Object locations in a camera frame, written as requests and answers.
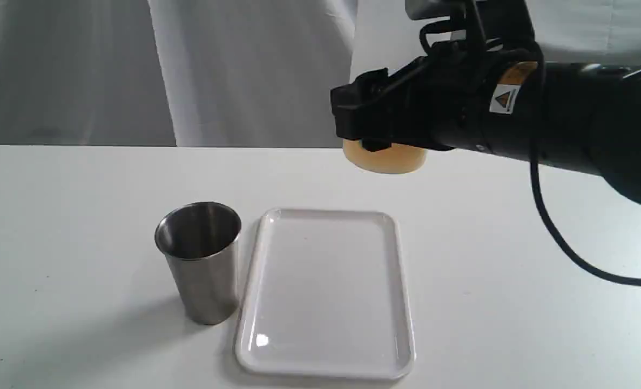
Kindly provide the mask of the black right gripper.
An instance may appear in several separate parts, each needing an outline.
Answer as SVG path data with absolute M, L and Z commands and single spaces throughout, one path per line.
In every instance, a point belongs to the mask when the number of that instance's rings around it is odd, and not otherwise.
M 363 73 L 330 91 L 336 136 L 370 155 L 400 146 L 513 155 L 515 133 L 490 120 L 487 101 L 514 59 L 506 41 L 482 52 L 443 42 L 395 73 Z

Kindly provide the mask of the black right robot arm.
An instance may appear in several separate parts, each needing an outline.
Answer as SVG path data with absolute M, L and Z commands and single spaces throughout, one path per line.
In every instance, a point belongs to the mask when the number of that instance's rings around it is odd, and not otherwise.
M 545 59 L 525 1 L 406 1 L 424 55 L 330 91 L 336 135 L 602 177 L 641 205 L 641 66 Z

